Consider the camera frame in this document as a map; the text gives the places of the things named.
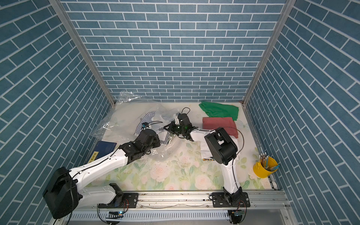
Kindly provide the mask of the black white striped garment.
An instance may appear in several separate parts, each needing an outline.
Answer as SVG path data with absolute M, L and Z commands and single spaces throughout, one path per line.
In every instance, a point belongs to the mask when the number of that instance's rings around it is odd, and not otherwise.
M 143 125 L 144 123 L 150 123 L 153 122 L 153 118 L 155 117 L 156 112 L 152 111 L 152 112 L 148 112 L 146 113 L 144 116 L 142 116 L 142 118 L 140 119 L 140 122 L 135 130 L 134 135 L 138 136 L 140 134 L 140 132 L 142 131 L 143 128 L 145 128 L 145 126 Z

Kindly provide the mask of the clear plastic vacuum bag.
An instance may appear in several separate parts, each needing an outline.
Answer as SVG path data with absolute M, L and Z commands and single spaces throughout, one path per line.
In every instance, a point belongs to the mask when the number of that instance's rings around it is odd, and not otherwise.
M 167 106 L 165 103 L 157 102 L 147 97 L 132 92 L 120 92 L 115 106 L 100 121 L 91 132 L 91 136 L 98 140 L 114 143 L 127 143 L 135 140 L 134 133 L 142 116 L 148 112 L 155 111 L 153 122 L 150 122 L 149 129 L 155 132 L 159 128 L 170 124 L 180 113 L 180 109 Z M 165 161 L 177 152 L 182 140 L 176 135 L 168 145 L 152 149 L 150 157 L 158 162 Z

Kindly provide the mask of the green garment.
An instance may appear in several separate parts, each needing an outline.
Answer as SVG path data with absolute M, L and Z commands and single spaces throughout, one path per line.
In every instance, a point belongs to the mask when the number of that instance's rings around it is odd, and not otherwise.
M 239 108 L 233 105 L 224 105 L 213 102 L 201 102 L 199 104 L 199 107 L 209 117 L 220 117 L 220 118 L 230 117 L 234 121 L 238 119 Z

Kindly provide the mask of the red garment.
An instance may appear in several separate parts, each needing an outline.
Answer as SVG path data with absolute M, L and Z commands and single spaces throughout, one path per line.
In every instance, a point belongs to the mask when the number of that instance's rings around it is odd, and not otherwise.
M 231 117 L 203 117 L 202 128 L 207 130 L 224 128 L 230 136 L 238 138 L 239 135 L 236 124 Z

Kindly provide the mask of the blue white striped garment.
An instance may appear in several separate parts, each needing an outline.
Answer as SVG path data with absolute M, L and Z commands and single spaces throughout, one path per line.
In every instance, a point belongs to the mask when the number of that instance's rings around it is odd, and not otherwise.
M 174 134 L 165 130 L 163 127 L 160 127 L 159 129 L 157 129 L 156 133 L 159 137 L 161 145 L 168 145 L 170 143 L 170 141 L 172 140 L 172 138 L 174 137 Z

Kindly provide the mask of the white patterned tank top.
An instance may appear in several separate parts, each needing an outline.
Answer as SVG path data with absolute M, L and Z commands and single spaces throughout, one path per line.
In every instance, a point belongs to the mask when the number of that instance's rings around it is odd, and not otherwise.
M 233 140 L 233 142 L 235 143 L 237 150 L 240 149 L 239 144 L 238 144 L 238 139 L 236 139 L 234 136 L 230 136 L 230 138 Z M 215 160 L 212 156 L 212 153 L 209 149 L 209 146 L 207 145 L 206 142 L 200 142 L 200 152 L 201 152 L 201 158 L 203 160 Z

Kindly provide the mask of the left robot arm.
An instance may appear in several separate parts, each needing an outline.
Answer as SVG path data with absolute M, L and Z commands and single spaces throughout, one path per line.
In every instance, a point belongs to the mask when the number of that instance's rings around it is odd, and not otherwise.
M 58 168 L 52 174 L 43 198 L 54 219 L 61 219 L 76 208 L 96 204 L 109 204 L 114 198 L 122 195 L 116 184 L 105 187 L 87 187 L 94 180 L 140 159 L 151 149 L 160 146 L 158 134 L 152 129 L 144 129 L 131 142 L 124 143 L 114 150 L 91 163 L 66 169 Z

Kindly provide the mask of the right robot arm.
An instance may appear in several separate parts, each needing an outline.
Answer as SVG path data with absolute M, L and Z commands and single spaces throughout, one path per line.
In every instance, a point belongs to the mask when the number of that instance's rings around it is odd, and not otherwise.
M 186 113 L 179 113 L 177 119 L 164 126 L 164 130 L 192 142 L 205 143 L 210 152 L 210 158 L 221 166 L 224 178 L 224 201 L 230 207 L 249 207 L 247 194 L 242 191 L 235 170 L 235 160 L 240 152 L 235 141 L 222 127 L 205 130 L 191 124 Z

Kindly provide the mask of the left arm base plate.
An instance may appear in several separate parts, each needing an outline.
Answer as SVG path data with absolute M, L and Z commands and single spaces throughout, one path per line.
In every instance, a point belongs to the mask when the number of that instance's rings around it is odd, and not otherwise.
M 99 204 L 100 209 L 132 209 L 136 208 L 138 202 L 138 193 L 124 193 L 123 195 L 116 195 L 115 198 L 108 204 Z

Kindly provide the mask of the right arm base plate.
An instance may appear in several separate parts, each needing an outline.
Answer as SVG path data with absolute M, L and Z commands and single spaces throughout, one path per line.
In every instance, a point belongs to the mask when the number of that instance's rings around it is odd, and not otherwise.
M 240 206 L 241 208 L 250 207 L 248 194 L 242 192 L 239 196 L 228 196 L 223 192 L 213 192 L 209 195 L 214 208 L 226 208 Z

